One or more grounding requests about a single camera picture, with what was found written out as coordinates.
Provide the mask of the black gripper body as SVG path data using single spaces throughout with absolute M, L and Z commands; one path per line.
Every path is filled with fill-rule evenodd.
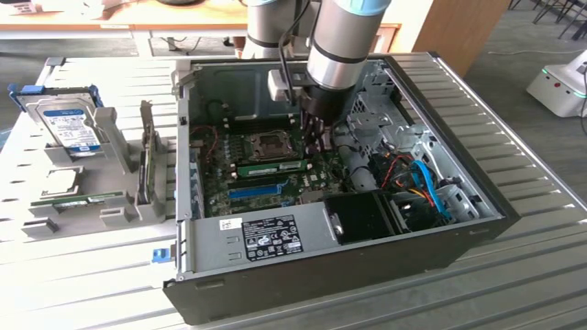
M 335 123 L 353 91 L 353 87 L 347 89 L 326 89 L 319 85 L 305 87 L 305 95 L 301 99 L 303 123 L 309 124 L 311 119 L 322 120 L 326 125 Z

